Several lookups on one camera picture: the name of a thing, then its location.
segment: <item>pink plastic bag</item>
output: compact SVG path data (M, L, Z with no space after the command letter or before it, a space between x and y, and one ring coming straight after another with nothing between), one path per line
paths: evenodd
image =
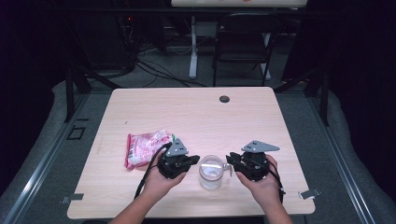
M174 142L175 137L166 130L139 135L128 134L125 167L133 170L151 161L155 152L164 144Z

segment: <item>gray carpet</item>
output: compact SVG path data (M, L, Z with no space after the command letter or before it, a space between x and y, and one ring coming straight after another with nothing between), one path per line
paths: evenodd
M292 38L281 36L276 42L274 58L270 66L272 79L267 86L277 87L281 84L283 66L292 44ZM205 42L199 48L197 78L195 82L210 86L212 83L211 46ZM190 52L185 48L170 49L165 55L158 50L141 54L139 59L165 73L175 77L188 79ZM251 71L251 67L223 66L222 73L253 75L257 77L260 71ZM111 78L112 81L126 88L167 88L185 87L183 82L174 79L155 77L143 71L140 67L126 76ZM84 162L91 149L100 120L106 109L110 96L110 89L96 80L90 80L93 91L89 95L76 93L78 105L77 114L70 123L63 123L65 118L64 83L56 86L54 92L56 101L43 128L40 137L32 148L32 152L22 166L20 172L2 195L0 200L1 219L4 222L12 211L14 204L20 197L23 188L40 164L43 156L54 147L59 152L54 155L54 161L49 164L50 170L40 183L35 197L22 211L20 223L82 223L82 220L71 220L66 216L67 204L60 203L63 196L69 196L75 190ZM239 80L226 78L219 81L219 85L260 85L259 80L250 80L241 84ZM277 100L288 126L291 140L295 146L298 158L309 188L319 188L322 194L315 199L316 211L306 217L293 216L295 223L361 223L354 203L346 185L334 163L325 133L321 129L320 121L316 117L317 111L312 109L311 99L304 97L302 89L304 83L293 87L290 91L278 94ZM376 223L394 223L396 208L394 202L375 184L370 174L356 157L348 139L348 130L343 113L334 95L330 96L329 107L330 130L337 145L341 148L350 172L356 177L363 198L373 214ZM262 217L244 218L202 218L202 219L150 219L145 223L262 223Z

